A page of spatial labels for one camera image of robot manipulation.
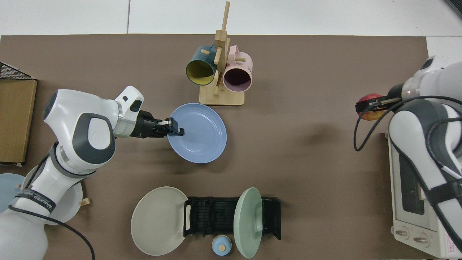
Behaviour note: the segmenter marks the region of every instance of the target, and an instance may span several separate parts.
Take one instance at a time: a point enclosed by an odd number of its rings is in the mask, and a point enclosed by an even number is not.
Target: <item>mint green plate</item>
[[[263,232],[263,203],[254,187],[242,193],[234,212],[234,240],[245,258],[252,258],[258,250]]]

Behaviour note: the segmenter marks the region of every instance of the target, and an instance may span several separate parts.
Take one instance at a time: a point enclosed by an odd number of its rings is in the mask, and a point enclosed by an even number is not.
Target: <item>pink mug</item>
[[[243,92],[252,85],[252,58],[240,52],[236,45],[230,47],[229,65],[223,73],[224,86],[233,92]]]

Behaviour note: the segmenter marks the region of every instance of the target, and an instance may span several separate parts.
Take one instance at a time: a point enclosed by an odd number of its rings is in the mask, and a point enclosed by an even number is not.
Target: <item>apple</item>
[[[372,94],[365,95],[358,102],[361,102],[361,101],[364,101],[364,100],[369,100],[369,99],[380,98],[380,97],[381,97],[380,94],[372,93]],[[367,121],[377,120],[385,113],[385,111],[386,110],[368,111],[368,112],[364,113],[364,115],[363,115],[363,117],[361,117],[361,119],[367,120]]]

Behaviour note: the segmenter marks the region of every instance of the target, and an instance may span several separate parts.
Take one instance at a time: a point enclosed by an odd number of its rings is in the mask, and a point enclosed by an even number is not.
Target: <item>brown tablecloth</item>
[[[92,199],[68,223],[103,259],[152,259],[133,243],[130,219],[149,191],[173,186],[187,196],[237,197],[249,187],[282,200],[282,240],[263,237],[254,259],[422,259],[396,241],[383,122],[362,152],[352,144],[354,105],[385,95],[427,58],[424,37],[230,36],[251,55],[252,87],[240,107],[214,106],[228,134],[215,161],[193,164],[165,139],[118,138],[112,160],[85,180]],[[213,35],[2,36],[0,60],[39,79],[25,175],[55,141],[42,121],[59,88],[114,99],[125,86],[145,96],[143,110],[167,118],[199,101],[185,66]],[[371,126],[360,125],[359,139]],[[86,245],[63,227],[46,226],[45,259],[89,259]],[[161,259],[217,259],[213,237],[187,237]],[[235,245],[227,259],[244,259]]]

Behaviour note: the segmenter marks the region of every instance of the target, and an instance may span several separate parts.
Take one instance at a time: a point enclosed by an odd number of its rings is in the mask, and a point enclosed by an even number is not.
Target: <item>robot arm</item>
[[[356,104],[361,115],[366,111],[387,110],[378,122],[389,111],[395,112],[389,124],[390,141],[412,169],[460,251],[462,173],[457,157],[462,151],[461,87],[462,62],[447,66],[434,56],[405,83],[391,88],[386,96]],[[355,142],[355,149],[360,150],[363,145],[357,149]]]
[[[389,124],[389,138],[413,170],[430,205],[459,250],[462,249],[462,174],[455,156],[460,149],[460,121],[439,124],[461,113],[425,99],[400,107]]]
[[[49,100],[43,120],[58,141],[49,151],[38,177],[23,187],[12,209],[48,217],[65,192],[107,163],[115,152],[115,137],[184,135],[173,118],[154,119],[141,111],[141,93],[128,86],[115,100],[60,89]],[[44,219],[7,209],[0,214],[1,259],[42,259],[48,241]]]

